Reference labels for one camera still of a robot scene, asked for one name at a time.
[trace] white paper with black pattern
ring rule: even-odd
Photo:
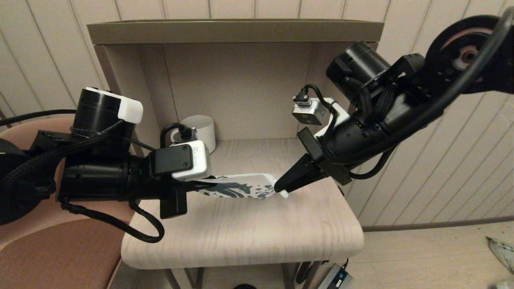
[[[216,184],[199,192],[214,197],[269,198],[275,194],[277,178],[270,174],[240,174],[202,179],[203,183]]]

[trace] white paper cup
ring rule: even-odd
[[[212,117],[206,115],[193,115],[186,117],[180,123],[189,128],[195,128],[198,139],[205,143],[209,150],[209,154],[214,152],[216,149],[216,138],[214,136],[214,120]],[[177,133],[178,130],[174,130],[171,133],[172,142],[177,141]]]

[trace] wooden table surface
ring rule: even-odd
[[[303,154],[299,140],[219,141],[211,154],[214,175],[271,173],[277,178]],[[141,208],[159,216],[159,201]],[[331,178],[266,200],[217,198],[188,193],[188,213],[162,220],[156,244],[125,234],[123,261],[139,269],[189,268],[343,260],[362,250],[357,218]],[[138,214],[134,228],[157,231]]]

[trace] pink chair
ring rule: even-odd
[[[72,123],[73,118],[37,120],[8,129],[0,138],[28,149],[38,130],[69,133]],[[133,215],[127,203],[76,203],[127,223]],[[26,216],[0,226],[0,287],[108,288],[122,238],[123,232],[111,225],[61,210],[53,197],[41,201]]]

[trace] wooden shelf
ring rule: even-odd
[[[95,45],[378,42],[383,23],[352,20],[137,20],[87,26]]]
[[[213,173],[271,173],[280,177],[303,154],[299,140],[220,141],[211,155]],[[141,208],[159,215],[159,201]],[[166,234],[157,244],[125,234],[121,256],[134,268],[164,269],[343,261],[364,246],[357,218],[330,178],[266,200],[217,198],[188,193],[188,213],[162,221]],[[155,234],[135,215],[131,226]]]

